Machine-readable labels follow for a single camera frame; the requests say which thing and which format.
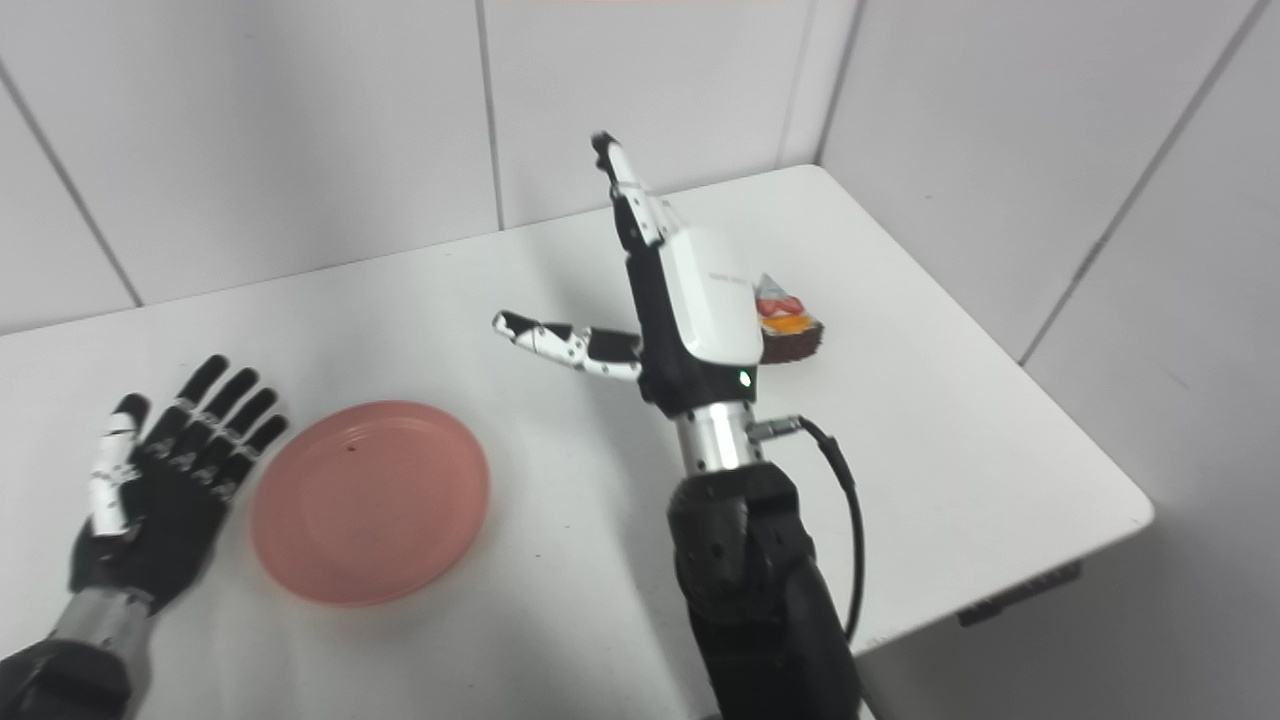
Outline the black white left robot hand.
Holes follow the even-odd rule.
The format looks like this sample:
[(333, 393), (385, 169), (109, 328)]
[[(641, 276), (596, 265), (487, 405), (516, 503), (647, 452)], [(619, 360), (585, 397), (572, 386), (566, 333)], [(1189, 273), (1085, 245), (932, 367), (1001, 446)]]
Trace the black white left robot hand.
[(209, 564), (236, 496), (285, 432), (276, 392), (251, 366), (214, 354), (157, 419), (146, 396), (113, 409), (90, 471), (90, 510), (68, 587), (123, 591), (156, 614)]

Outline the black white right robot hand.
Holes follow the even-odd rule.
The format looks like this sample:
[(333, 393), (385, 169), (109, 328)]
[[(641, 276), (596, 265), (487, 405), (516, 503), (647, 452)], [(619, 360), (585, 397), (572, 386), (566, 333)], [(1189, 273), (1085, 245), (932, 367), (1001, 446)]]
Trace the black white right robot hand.
[(493, 331), (562, 366), (632, 382), (667, 418), (754, 404), (763, 334), (754, 284), (733, 245), (652, 192), (613, 135), (595, 133), (591, 147), (609, 182), (639, 331), (543, 323), (507, 310), (494, 315)]

